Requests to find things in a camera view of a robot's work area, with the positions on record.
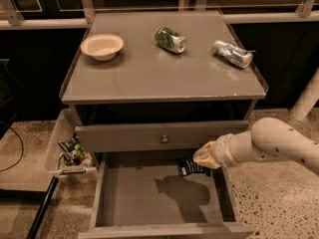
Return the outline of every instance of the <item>plastic bin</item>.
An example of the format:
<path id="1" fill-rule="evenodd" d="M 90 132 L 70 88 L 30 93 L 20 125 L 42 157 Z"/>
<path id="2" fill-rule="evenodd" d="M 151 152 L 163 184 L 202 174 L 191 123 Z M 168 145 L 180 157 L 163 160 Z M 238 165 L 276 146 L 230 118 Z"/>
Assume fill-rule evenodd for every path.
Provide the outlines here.
<path id="1" fill-rule="evenodd" d="M 75 124 L 71 118 L 71 111 L 64 109 L 60 112 L 57 122 L 54 126 L 49 145 L 46 151 L 45 170 L 50 174 L 59 177 L 60 175 L 96 173 L 97 169 L 94 166 L 85 165 L 65 165 L 58 168 L 60 154 L 63 152 L 58 145 L 59 141 L 70 140 L 75 129 Z"/>

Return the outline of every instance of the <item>green can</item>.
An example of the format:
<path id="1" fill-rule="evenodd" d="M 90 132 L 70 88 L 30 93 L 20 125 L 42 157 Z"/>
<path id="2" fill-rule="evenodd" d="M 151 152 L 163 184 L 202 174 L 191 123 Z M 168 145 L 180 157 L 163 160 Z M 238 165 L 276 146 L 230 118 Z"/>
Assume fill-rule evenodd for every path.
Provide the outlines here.
<path id="1" fill-rule="evenodd" d="M 186 37 L 168 27 L 157 29 L 156 40 L 161 47 L 176 54 L 182 53 L 186 48 Z"/>

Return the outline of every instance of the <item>drawer knob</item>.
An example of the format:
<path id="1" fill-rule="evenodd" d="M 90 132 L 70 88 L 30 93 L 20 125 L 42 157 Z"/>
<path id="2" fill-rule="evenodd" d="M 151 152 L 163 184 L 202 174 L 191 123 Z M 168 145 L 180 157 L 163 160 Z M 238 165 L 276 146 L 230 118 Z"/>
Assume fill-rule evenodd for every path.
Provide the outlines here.
<path id="1" fill-rule="evenodd" d="M 161 138 L 161 143 L 164 143 L 164 144 L 169 143 L 169 139 L 166 137 L 165 134 Z"/>

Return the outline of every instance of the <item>gray tabletop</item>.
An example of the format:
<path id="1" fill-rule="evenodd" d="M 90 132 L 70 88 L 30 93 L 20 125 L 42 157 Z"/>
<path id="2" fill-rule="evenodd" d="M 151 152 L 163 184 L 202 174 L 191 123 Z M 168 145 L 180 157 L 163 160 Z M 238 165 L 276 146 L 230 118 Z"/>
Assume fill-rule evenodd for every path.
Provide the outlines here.
<path id="1" fill-rule="evenodd" d="M 155 40 L 158 27 L 186 36 L 186 50 L 175 55 Z M 89 36 L 116 34 L 125 45 L 98 62 L 81 54 L 62 96 L 66 105 L 256 100 L 265 91 L 248 67 L 239 70 L 211 55 L 215 40 L 233 41 L 222 17 L 211 12 L 97 14 Z"/>

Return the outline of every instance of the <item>cabinet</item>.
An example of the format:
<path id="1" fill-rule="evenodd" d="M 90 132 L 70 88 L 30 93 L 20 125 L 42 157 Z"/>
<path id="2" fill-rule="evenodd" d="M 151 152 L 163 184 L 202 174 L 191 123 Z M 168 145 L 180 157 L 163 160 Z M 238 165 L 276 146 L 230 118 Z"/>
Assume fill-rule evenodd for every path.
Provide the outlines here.
<path id="1" fill-rule="evenodd" d="M 157 45 L 160 26 L 186 36 L 182 54 Z M 224 222 L 212 177 L 179 177 L 175 164 L 221 134 L 246 130 L 266 95 L 253 65 L 239 70 L 211 55 L 215 40 L 234 41 L 222 17 L 97 14 L 89 36 L 102 33 L 121 36 L 124 48 L 107 62 L 81 54 L 61 91 L 85 149 L 104 153 L 91 230 L 80 238 L 245 238 L 252 230 L 235 208 Z"/>

